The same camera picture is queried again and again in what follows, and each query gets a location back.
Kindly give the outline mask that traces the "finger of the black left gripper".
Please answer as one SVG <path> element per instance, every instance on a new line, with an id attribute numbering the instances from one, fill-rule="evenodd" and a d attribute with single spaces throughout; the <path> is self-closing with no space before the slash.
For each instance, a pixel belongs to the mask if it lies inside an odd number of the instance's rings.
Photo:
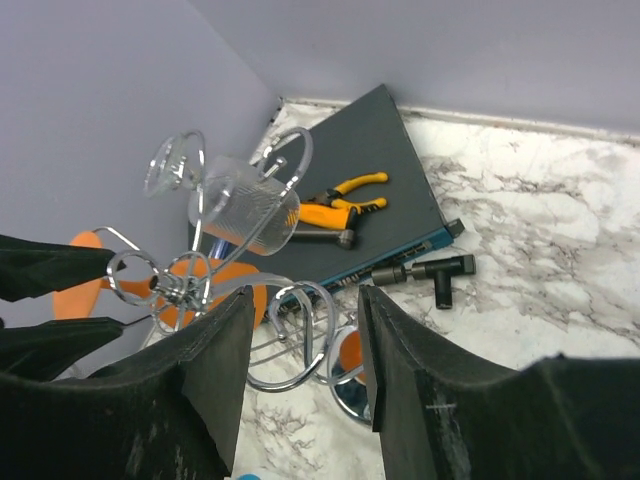
<path id="1" fill-rule="evenodd" d="M 17 302 L 62 291 L 106 274 L 115 253 L 1 236 L 1 299 Z"/>
<path id="2" fill-rule="evenodd" d="M 93 351 L 122 336 L 125 325 L 109 317 L 52 320 L 1 329 L 1 372 L 28 380 L 53 380 Z"/>

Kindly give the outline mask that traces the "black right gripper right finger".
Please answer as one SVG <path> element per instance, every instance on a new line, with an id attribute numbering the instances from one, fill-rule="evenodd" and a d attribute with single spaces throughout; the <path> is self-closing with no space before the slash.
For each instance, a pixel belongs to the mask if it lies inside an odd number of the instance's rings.
<path id="1" fill-rule="evenodd" d="M 556 356 L 512 370 L 359 291 L 366 390 L 389 479 L 635 479 L 639 363 Z"/>

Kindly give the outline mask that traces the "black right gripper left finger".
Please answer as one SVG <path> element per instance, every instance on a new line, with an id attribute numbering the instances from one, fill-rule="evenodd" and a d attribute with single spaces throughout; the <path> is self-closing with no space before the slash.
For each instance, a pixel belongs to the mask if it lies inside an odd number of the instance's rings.
<path id="1" fill-rule="evenodd" d="M 255 307 L 249 288 L 84 379 L 1 368 L 5 479 L 224 479 L 234 465 Z"/>

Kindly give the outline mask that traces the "orange plastic goblet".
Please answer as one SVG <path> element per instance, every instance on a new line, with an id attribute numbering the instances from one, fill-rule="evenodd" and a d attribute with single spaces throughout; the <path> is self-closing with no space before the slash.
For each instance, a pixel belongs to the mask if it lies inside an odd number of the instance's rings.
<path id="1" fill-rule="evenodd" d="M 250 264 L 233 262 L 214 274 L 210 284 L 199 283 L 206 274 L 221 265 L 220 259 L 190 253 L 172 261 L 166 270 L 152 267 L 152 276 L 147 280 L 117 280 L 116 287 L 107 277 L 91 280 L 53 294 L 54 318 L 87 318 L 100 293 L 110 290 L 122 294 L 135 306 L 150 308 L 163 327 L 185 327 L 225 298 L 223 294 L 213 292 L 215 287 L 243 280 L 258 272 Z"/>

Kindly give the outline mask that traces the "chrome wine glass rack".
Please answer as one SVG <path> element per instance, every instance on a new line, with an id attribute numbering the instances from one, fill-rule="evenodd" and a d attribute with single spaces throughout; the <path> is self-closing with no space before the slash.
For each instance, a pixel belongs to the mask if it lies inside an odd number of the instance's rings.
<path id="1" fill-rule="evenodd" d="M 287 165 L 276 174 L 276 178 L 286 183 L 295 175 L 299 175 L 300 179 L 296 182 L 296 189 L 311 164 L 314 150 L 311 133 L 303 127 L 294 127 L 276 137 L 269 145 L 271 144 L 275 146 L 273 154 L 287 160 Z M 211 235 L 203 234 L 198 243 L 192 243 L 190 250 L 172 261 L 190 253 L 212 258 L 210 251 L 212 244 L 217 239 Z M 206 274 L 199 283 L 210 284 L 214 274 L 222 271 L 231 263 L 237 262 L 238 258 L 246 251 L 248 250 L 245 246 L 236 247 L 230 244 L 227 256 L 220 259 L 222 265 Z M 106 276 L 112 282 L 113 287 L 117 286 L 115 283 L 117 280 L 147 280 L 152 276 L 152 267 L 166 270 L 172 261 L 168 265 L 162 266 L 146 251 L 131 245 L 127 250 L 116 254 L 109 262 Z M 299 346 L 304 351 L 304 367 L 297 375 L 272 383 L 250 376 L 248 378 L 249 385 L 261 392 L 281 393 L 313 379 L 329 387 L 333 399 L 349 417 L 363 425 L 370 424 L 371 414 L 367 401 L 355 401 L 353 398 L 356 379 L 364 372 L 363 364 L 341 366 L 338 363 L 342 345 L 345 340 L 356 333 L 357 327 L 353 320 L 349 320 L 345 324 L 339 322 L 339 313 L 329 292 L 312 281 L 292 281 L 271 273 L 249 275 L 243 280 L 235 280 L 222 287 L 215 287 L 213 292 L 226 296 L 245 286 L 275 288 L 275 294 L 268 297 L 265 309 L 259 314 L 270 320 L 279 340 L 285 340 L 288 335 L 282 321 L 282 305 L 294 302 L 299 306 L 303 332 Z M 151 309 L 150 311 L 154 322 L 163 334 L 170 335 L 183 328 L 163 327 Z"/>

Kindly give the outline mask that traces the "clear patterned wine glass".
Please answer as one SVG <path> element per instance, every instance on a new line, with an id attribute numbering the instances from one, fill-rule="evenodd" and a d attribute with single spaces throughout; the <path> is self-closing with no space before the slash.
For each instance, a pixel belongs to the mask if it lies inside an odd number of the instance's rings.
<path id="1" fill-rule="evenodd" d="M 284 183 L 276 174 L 287 160 L 269 145 L 254 165 L 228 156 L 206 159 L 198 130 L 168 137 L 150 161 L 144 194 L 158 197 L 180 188 L 190 192 L 188 219 L 194 243 L 208 234 L 254 254 L 275 254 L 289 241 L 300 219 L 295 175 Z"/>

